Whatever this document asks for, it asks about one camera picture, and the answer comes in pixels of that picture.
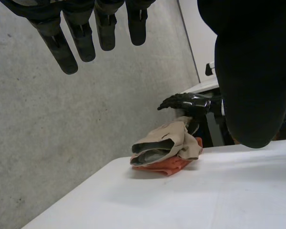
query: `wall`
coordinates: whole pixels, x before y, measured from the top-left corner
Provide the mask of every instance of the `wall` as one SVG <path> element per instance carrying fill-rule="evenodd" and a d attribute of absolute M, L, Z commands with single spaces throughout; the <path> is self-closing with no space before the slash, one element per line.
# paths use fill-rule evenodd
<path fill-rule="evenodd" d="M 117 12 L 116 48 L 65 75 L 37 31 L 0 3 L 0 229 L 19 229 L 153 128 L 166 97 L 198 83 L 176 0 L 150 7 L 147 42 L 130 42 Z"/>
<path fill-rule="evenodd" d="M 179 0 L 179 4 L 199 79 L 201 82 L 215 79 L 215 75 L 205 75 L 205 66 L 207 63 L 214 62 L 217 35 L 202 20 L 198 10 L 197 0 Z"/>

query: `orange cloth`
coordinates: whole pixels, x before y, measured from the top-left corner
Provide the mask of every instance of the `orange cloth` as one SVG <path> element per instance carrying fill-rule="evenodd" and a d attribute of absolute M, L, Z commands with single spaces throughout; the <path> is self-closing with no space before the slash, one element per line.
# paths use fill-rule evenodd
<path fill-rule="evenodd" d="M 203 147 L 202 139 L 199 137 L 196 137 L 196 140 L 199 146 Z M 157 172 L 165 176 L 171 176 L 175 173 L 178 173 L 180 170 L 182 170 L 184 167 L 186 167 L 191 162 L 192 160 L 184 160 L 178 156 L 173 156 L 164 161 L 156 162 L 146 167 L 143 167 L 143 166 L 133 167 L 133 169 Z"/>

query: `crumpled fabric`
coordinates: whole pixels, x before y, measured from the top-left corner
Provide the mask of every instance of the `crumpled fabric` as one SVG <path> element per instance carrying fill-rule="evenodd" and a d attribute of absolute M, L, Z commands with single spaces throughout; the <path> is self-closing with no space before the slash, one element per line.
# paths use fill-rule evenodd
<path fill-rule="evenodd" d="M 132 146 L 133 156 L 130 164 L 134 167 L 146 167 L 173 156 L 183 160 L 197 160 L 202 147 L 188 134 L 188 119 L 185 121 L 180 117 L 178 120 L 151 131 L 145 138 L 136 142 Z"/>
<path fill-rule="evenodd" d="M 202 148 L 203 147 L 202 139 L 197 137 L 196 140 L 199 146 Z M 133 169 L 156 172 L 165 176 L 171 176 L 184 169 L 184 167 L 186 167 L 191 162 L 192 162 L 191 160 L 184 160 L 178 156 L 173 156 L 161 162 L 156 162 L 145 167 L 144 166 L 133 167 Z"/>

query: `tabletop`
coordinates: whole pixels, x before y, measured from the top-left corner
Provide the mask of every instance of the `tabletop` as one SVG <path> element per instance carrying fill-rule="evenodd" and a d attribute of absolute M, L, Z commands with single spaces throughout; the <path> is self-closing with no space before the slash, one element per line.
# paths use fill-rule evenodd
<path fill-rule="evenodd" d="M 24 229 L 286 229 L 286 141 L 204 149 L 171 176 L 119 158 Z"/>

